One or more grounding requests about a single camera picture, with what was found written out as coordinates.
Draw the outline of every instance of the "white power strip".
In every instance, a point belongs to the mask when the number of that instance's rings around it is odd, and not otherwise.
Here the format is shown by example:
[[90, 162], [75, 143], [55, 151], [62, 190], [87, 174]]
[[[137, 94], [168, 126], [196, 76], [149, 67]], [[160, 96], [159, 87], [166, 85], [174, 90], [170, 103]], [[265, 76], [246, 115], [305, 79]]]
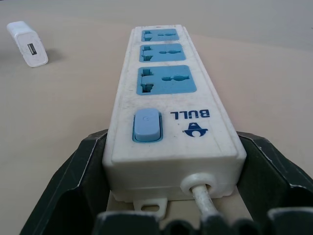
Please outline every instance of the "white power strip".
[[186, 28], [133, 29], [103, 157], [115, 199], [158, 205], [163, 217], [168, 200], [193, 199], [196, 186], [230, 195], [245, 158]]

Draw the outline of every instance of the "electrical outlet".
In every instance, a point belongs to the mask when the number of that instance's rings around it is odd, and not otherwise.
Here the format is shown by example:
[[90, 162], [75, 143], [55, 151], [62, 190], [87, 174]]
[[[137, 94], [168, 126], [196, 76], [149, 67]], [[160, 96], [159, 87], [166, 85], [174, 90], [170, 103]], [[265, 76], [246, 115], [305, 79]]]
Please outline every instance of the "electrical outlet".
[[176, 29], [154, 29], [143, 30], [141, 33], [141, 41], [143, 42], [160, 42], [160, 41], [176, 41], [178, 40]]
[[143, 67], [138, 70], [137, 94], [176, 94], [197, 90], [186, 65]]
[[185, 59], [185, 54], [179, 43], [142, 45], [140, 47], [140, 62], [177, 61]]

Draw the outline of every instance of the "beige table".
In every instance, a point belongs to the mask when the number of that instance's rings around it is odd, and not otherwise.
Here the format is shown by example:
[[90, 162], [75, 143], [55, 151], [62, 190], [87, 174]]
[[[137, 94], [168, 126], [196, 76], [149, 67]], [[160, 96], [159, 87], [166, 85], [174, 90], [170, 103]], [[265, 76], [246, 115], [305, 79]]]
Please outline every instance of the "beige table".
[[[236, 130], [267, 137], [313, 176], [312, 8], [307, 0], [0, 1], [1, 234], [17, 234], [80, 140], [109, 127], [138, 25], [186, 26]], [[6, 32], [21, 20], [39, 33], [47, 65], [28, 67]], [[214, 202], [229, 221], [249, 217], [238, 193]], [[162, 226], [173, 218], [198, 226], [199, 213], [193, 201], [174, 202]]]

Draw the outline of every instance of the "white power cord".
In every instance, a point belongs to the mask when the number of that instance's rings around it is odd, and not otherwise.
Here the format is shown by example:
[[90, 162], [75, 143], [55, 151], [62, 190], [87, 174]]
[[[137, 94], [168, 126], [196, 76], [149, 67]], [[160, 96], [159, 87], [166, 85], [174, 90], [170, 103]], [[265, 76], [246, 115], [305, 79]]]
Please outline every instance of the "white power cord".
[[191, 190], [202, 215], [215, 215], [219, 213], [210, 198], [205, 184], [194, 186]]

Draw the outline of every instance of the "blue rocker switch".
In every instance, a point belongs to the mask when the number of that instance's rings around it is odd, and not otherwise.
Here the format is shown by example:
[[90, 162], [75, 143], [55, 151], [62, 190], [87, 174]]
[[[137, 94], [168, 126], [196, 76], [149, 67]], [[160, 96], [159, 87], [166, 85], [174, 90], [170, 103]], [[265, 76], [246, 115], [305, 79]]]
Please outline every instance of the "blue rocker switch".
[[161, 138], [160, 115], [157, 109], [141, 109], [136, 112], [134, 137], [138, 142], [152, 142]]

